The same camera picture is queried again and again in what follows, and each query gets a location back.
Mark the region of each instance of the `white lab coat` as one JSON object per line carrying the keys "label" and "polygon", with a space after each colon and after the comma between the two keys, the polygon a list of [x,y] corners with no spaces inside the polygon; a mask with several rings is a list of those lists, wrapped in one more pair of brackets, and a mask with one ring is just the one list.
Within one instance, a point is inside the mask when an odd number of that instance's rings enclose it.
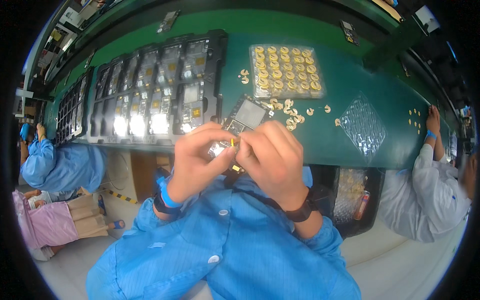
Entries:
{"label": "white lab coat", "polygon": [[471,200],[458,185],[458,170],[446,161],[433,161],[424,144],[412,171],[389,170],[378,208],[391,230],[412,240],[433,242],[457,226]]}

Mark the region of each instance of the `blue smock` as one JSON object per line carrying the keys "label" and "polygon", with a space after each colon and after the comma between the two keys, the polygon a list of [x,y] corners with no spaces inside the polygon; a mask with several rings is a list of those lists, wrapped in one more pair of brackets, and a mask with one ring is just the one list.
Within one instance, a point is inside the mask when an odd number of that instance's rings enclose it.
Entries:
{"label": "blue smock", "polygon": [[88,272],[88,298],[181,299],[206,280],[214,299],[360,299],[329,218],[302,239],[282,211],[259,200],[267,196],[249,176],[233,188],[223,178],[184,203],[176,220],[159,219],[145,200],[132,229]]}
{"label": "blue smock", "polygon": [[83,187],[94,192],[105,174],[107,155],[97,146],[70,143],[55,148],[48,139],[34,141],[20,172],[33,188],[47,192]]}

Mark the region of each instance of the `black tray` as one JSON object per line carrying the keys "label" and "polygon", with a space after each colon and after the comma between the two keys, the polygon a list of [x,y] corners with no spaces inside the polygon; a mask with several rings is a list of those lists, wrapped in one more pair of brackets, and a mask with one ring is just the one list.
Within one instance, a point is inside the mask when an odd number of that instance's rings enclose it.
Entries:
{"label": "black tray", "polygon": [[[186,48],[197,41],[204,41],[204,44],[206,44],[204,48],[206,51],[204,73],[198,77],[184,78],[182,71],[186,61]],[[88,117],[87,140],[89,143],[173,146],[186,133],[186,131],[182,130],[184,128],[182,126],[184,120],[183,99],[185,87],[191,85],[202,87],[203,91],[203,94],[198,93],[202,97],[196,101],[199,107],[202,108],[201,117],[198,117],[197,120],[202,124],[211,120],[220,120],[222,98],[218,94],[218,89],[220,71],[225,62],[226,47],[227,34],[225,31],[221,29],[210,30],[204,35],[187,34],[170,38],[164,43],[143,46],[131,54],[122,55],[110,63],[100,66],[97,71],[95,94],[92,97],[93,103]],[[172,68],[173,71],[169,69],[173,78],[171,83],[168,83],[167,80],[164,82],[158,81],[160,75],[163,74],[160,73],[162,68],[161,60],[167,57],[164,54],[166,49],[179,50],[176,68]],[[142,69],[142,64],[146,55],[152,52],[156,55],[156,63],[152,65],[151,71],[146,75],[144,72],[145,68]],[[136,65],[132,68],[134,72],[130,73],[128,69],[131,66],[130,62],[134,59],[136,59]],[[120,74],[115,88],[111,91],[109,83],[113,77],[115,66],[119,63],[122,64]],[[144,81],[144,79],[150,78],[150,75],[152,80]],[[126,89],[124,89],[125,78],[131,78],[132,82],[132,84],[127,84]],[[170,91],[169,95],[165,93],[167,88]],[[125,96],[128,101],[122,102]],[[160,114],[160,111],[167,111],[166,107],[168,107],[168,112],[163,114],[162,117],[166,115],[168,130],[157,133],[154,126],[155,113],[158,112]],[[120,119],[121,122],[115,123],[116,118]]]}
{"label": "black tray", "polygon": [[85,134],[88,91],[92,83],[93,68],[80,76],[63,95],[59,104],[55,144],[60,145]]}

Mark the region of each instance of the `hand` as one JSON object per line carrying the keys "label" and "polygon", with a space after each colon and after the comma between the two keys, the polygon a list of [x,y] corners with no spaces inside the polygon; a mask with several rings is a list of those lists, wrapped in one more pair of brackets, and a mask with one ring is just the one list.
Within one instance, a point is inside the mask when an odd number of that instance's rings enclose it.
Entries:
{"label": "hand", "polygon": [[230,141],[236,137],[222,130],[222,125],[209,122],[180,138],[175,144],[175,171],[168,183],[169,197],[181,203],[201,192],[222,174],[235,156],[235,147],[225,149],[212,161],[208,149],[213,141]]}
{"label": "hand", "polygon": [[45,135],[45,127],[42,126],[42,124],[38,123],[36,125],[36,133],[38,135],[38,140],[41,141],[43,138],[47,137]]}
{"label": "hand", "polygon": [[284,211],[299,209],[308,194],[302,180],[303,147],[278,121],[240,134],[236,160]]}
{"label": "hand", "polygon": [[437,137],[440,135],[440,113],[435,105],[428,108],[427,129]]}

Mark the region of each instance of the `plastic blister tray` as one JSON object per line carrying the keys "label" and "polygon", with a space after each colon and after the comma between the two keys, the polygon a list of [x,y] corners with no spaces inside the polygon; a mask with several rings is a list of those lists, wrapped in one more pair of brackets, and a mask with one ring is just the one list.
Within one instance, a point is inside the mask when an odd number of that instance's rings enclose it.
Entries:
{"label": "plastic blister tray", "polygon": [[371,163],[387,136],[387,130],[362,92],[353,99],[340,117],[340,126],[367,164]]}
{"label": "plastic blister tray", "polygon": [[262,44],[249,48],[255,98],[322,98],[326,95],[315,50]]}

